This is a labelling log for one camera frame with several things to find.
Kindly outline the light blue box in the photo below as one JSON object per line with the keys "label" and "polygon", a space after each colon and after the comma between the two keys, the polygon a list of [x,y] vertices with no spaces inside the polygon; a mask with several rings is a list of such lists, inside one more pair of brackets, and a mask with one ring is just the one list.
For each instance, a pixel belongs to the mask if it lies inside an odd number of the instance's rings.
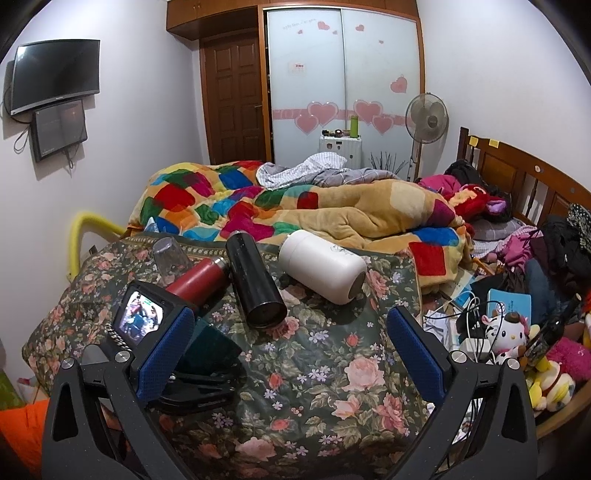
{"label": "light blue box", "polygon": [[532,300],[529,294],[491,289],[487,294],[486,315],[496,317],[501,313],[517,312],[531,323]]}

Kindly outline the wall mounted black television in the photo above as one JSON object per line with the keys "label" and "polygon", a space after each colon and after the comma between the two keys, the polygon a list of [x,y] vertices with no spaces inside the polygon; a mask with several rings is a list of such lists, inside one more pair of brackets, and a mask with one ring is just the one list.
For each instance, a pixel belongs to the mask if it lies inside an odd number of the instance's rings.
{"label": "wall mounted black television", "polygon": [[10,115],[100,92],[100,41],[46,40],[20,45],[10,86]]}

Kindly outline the red thermos bottle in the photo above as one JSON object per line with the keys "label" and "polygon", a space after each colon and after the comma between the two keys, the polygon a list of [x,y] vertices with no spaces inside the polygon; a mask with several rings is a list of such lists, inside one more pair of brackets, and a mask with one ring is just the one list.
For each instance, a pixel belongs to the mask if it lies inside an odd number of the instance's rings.
{"label": "red thermos bottle", "polygon": [[200,307],[228,288],[229,270],[222,257],[203,258],[165,290],[185,302]]}

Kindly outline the floral bed quilt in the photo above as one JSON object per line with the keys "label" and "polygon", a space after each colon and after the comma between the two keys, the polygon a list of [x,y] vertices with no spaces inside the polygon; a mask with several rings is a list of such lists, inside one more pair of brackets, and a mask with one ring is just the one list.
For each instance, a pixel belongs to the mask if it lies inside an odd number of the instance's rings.
{"label": "floral bed quilt", "polygon": [[407,253],[367,253],[362,293],[335,306],[284,274],[276,247],[260,247],[287,318],[256,331],[226,293],[205,316],[240,347],[229,405],[188,415],[153,411],[164,435],[208,479],[318,479],[386,475],[428,412],[386,328],[389,311],[421,307]]}

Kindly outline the small wall mounted monitor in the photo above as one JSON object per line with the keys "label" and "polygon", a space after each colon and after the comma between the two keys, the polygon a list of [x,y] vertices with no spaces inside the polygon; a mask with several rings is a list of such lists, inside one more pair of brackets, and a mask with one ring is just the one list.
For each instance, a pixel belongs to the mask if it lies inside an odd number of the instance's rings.
{"label": "small wall mounted monitor", "polygon": [[36,163],[77,146],[87,138],[85,111],[81,100],[47,106],[32,114],[31,145]]}

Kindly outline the yellow padded bed rail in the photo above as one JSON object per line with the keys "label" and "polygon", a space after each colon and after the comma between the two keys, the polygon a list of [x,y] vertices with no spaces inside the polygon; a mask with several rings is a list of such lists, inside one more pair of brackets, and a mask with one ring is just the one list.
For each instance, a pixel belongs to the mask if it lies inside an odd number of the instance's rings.
{"label": "yellow padded bed rail", "polygon": [[91,211],[77,213],[71,222],[67,243],[67,274],[71,283],[85,260],[105,244],[122,238],[126,232],[107,218]]}

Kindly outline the colourful patchwork blanket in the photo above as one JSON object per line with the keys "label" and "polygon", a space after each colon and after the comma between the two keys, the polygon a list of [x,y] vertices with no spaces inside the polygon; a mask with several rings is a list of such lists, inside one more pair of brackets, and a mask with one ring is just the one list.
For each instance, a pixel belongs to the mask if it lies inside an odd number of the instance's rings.
{"label": "colourful patchwork blanket", "polygon": [[453,280],[470,257],[470,228],[443,196],[415,183],[389,178],[270,190],[256,180],[260,167],[238,161],[164,168],[149,179],[128,228],[140,232],[153,221],[161,233],[198,241],[242,230],[273,245],[303,229],[346,248],[411,253],[425,292]]}

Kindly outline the black thermos bottle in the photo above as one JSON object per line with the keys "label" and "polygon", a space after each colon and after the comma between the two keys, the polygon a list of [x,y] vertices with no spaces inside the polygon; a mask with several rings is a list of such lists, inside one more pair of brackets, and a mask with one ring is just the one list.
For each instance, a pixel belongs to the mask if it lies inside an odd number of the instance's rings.
{"label": "black thermos bottle", "polygon": [[232,287],[246,324],[256,330],[279,326],[287,317],[287,306],[252,235],[245,231],[232,232],[225,250]]}

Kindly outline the wooden bed headboard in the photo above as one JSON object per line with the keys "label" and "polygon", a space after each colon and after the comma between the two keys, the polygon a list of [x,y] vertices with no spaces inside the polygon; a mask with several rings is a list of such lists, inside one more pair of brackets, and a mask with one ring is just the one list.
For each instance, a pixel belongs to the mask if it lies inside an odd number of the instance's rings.
{"label": "wooden bed headboard", "polygon": [[538,226],[550,215],[565,217],[572,204],[590,208],[590,192],[556,167],[514,146],[459,133],[458,157],[469,161],[487,184],[509,194],[513,216]]}

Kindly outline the red pink plush toy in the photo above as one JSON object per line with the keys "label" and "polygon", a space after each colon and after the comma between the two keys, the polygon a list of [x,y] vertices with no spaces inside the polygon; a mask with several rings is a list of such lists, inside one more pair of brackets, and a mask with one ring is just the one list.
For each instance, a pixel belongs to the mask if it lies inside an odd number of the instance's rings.
{"label": "red pink plush toy", "polygon": [[439,193],[465,221],[473,221],[488,215],[501,217],[509,207],[509,201],[493,195],[479,184],[461,184],[453,175],[439,174],[422,178],[418,184]]}

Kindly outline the clear glass cup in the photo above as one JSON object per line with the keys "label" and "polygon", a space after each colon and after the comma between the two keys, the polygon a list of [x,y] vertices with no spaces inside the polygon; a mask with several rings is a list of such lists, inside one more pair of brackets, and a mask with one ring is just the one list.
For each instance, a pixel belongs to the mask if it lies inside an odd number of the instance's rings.
{"label": "clear glass cup", "polygon": [[152,255],[164,286],[173,283],[192,267],[192,262],[173,237],[158,239],[152,246]]}

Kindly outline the orange bag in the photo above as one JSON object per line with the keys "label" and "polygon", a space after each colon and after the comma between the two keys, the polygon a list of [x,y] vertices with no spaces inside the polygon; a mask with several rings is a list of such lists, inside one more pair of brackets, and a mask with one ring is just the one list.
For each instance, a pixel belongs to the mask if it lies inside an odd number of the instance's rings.
{"label": "orange bag", "polygon": [[1,411],[1,438],[35,478],[41,478],[42,440],[49,400]]}

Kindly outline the grey white striped sheet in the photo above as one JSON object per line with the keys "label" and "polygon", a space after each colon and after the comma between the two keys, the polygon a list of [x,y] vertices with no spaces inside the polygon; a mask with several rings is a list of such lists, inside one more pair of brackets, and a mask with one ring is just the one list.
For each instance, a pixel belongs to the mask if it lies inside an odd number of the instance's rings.
{"label": "grey white striped sheet", "polygon": [[315,153],[294,167],[266,162],[256,170],[256,182],[264,189],[280,190],[298,185],[328,188],[397,179],[388,170],[368,167],[352,169],[346,167],[347,162],[344,156],[334,152]]}

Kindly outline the brown wooden door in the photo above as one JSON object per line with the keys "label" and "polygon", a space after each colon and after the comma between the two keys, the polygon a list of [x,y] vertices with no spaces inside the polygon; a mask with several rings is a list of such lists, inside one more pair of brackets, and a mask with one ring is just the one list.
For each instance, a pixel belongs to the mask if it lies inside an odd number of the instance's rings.
{"label": "brown wooden door", "polygon": [[199,60],[209,161],[266,162],[259,31],[208,38],[200,43]]}

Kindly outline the green bottle on cabinet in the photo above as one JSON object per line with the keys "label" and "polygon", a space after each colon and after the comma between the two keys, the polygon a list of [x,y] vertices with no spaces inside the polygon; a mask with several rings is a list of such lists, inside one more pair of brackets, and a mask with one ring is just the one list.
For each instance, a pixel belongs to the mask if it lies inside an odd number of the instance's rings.
{"label": "green bottle on cabinet", "polygon": [[358,138],[359,137],[359,116],[353,115],[349,119],[349,137],[351,138]]}

